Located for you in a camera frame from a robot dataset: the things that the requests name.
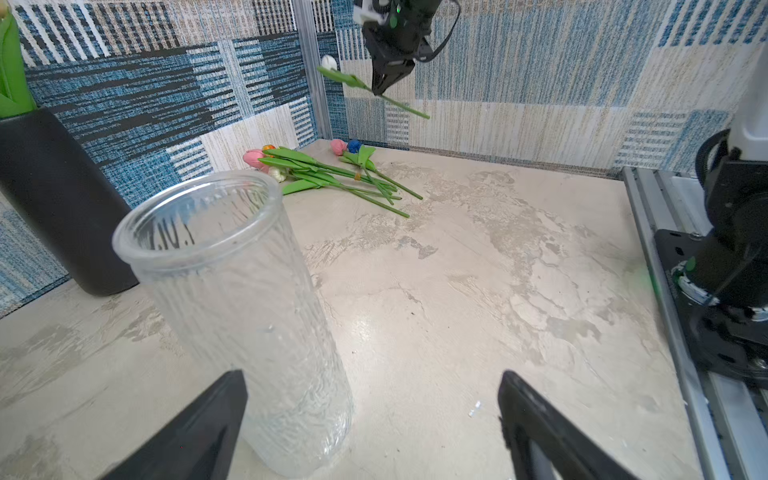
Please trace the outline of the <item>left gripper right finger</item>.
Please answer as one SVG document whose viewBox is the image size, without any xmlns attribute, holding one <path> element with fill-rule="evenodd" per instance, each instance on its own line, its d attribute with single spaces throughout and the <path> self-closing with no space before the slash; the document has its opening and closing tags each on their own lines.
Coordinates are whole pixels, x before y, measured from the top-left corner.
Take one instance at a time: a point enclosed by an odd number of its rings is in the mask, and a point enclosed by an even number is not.
<svg viewBox="0 0 768 480">
<path fill-rule="evenodd" d="M 517 479 L 635 477 L 514 371 L 502 374 L 497 401 Z"/>
</svg>

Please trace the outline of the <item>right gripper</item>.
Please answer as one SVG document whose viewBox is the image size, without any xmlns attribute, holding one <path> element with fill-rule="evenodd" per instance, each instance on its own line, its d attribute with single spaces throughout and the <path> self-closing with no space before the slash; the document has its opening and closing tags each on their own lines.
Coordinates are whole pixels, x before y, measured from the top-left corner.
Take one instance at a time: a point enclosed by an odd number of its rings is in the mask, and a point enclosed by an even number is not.
<svg viewBox="0 0 768 480">
<path fill-rule="evenodd" d="M 448 34 L 438 46 L 431 46 L 432 21 L 442 2 L 361 1 L 353 2 L 353 21 L 361 26 L 364 44 L 372 60 L 371 91 L 376 96 L 411 74 L 416 63 L 434 60 L 453 35 L 462 13 L 458 1 L 456 16 Z"/>
</svg>

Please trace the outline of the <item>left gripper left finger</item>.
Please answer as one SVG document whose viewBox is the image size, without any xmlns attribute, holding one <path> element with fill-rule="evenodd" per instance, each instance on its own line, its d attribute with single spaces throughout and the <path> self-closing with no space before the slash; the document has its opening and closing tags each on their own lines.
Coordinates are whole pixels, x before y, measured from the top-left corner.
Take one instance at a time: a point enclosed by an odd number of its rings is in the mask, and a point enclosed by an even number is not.
<svg viewBox="0 0 768 480">
<path fill-rule="evenodd" d="M 226 479 L 248 393 L 243 372 L 221 375 L 105 479 Z"/>
</svg>

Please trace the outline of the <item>clear glass vase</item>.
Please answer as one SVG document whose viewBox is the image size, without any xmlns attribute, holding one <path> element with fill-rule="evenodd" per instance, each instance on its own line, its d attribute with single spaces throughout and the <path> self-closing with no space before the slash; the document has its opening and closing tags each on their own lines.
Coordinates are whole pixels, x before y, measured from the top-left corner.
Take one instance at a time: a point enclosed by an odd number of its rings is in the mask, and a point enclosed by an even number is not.
<svg viewBox="0 0 768 480">
<path fill-rule="evenodd" d="M 182 182 L 133 209 L 112 245 L 205 372 L 240 370 L 242 437 L 288 478 L 339 451 L 353 398 L 283 205 L 253 170 Z"/>
</svg>

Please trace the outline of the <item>dark grey cylindrical vase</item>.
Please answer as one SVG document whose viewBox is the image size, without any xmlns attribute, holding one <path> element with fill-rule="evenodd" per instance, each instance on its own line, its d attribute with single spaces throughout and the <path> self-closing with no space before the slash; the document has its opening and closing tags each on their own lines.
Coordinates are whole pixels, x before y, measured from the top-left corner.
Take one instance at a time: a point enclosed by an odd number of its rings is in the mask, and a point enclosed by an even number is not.
<svg viewBox="0 0 768 480">
<path fill-rule="evenodd" d="M 1 191 L 86 293 L 138 284 L 112 247 L 131 208 L 49 110 L 1 121 Z"/>
</svg>

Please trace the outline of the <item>pale cream tulip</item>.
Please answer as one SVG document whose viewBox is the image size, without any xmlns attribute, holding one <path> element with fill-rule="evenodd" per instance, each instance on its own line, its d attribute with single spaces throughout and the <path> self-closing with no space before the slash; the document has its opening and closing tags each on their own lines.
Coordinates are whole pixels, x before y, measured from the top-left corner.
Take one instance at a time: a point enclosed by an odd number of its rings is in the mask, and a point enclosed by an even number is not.
<svg viewBox="0 0 768 480">
<path fill-rule="evenodd" d="M 17 21 L 10 4 L 1 2 L 1 118 L 23 115 L 37 109 L 29 90 Z"/>
</svg>

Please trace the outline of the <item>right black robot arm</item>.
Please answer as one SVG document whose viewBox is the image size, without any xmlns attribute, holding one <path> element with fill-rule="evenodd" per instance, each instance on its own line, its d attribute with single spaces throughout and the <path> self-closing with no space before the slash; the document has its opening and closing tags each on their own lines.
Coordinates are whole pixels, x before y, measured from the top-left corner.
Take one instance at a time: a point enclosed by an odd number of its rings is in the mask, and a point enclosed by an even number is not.
<svg viewBox="0 0 768 480">
<path fill-rule="evenodd" d="M 358 1 L 372 92 L 419 63 L 416 97 L 539 108 L 557 155 L 694 168 L 712 228 L 679 289 L 690 323 L 767 303 L 767 5 L 763 1 Z"/>
</svg>

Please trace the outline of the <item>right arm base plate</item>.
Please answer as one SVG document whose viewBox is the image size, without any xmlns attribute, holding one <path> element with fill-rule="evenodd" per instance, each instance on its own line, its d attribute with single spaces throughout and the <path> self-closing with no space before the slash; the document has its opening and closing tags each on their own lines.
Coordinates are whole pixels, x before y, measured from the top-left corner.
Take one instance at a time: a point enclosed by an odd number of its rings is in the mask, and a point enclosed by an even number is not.
<svg viewBox="0 0 768 480">
<path fill-rule="evenodd" d="M 689 281 L 688 263 L 702 237 L 661 229 L 655 246 L 688 352 L 697 368 L 767 387 L 767 311 L 727 306 Z"/>
</svg>

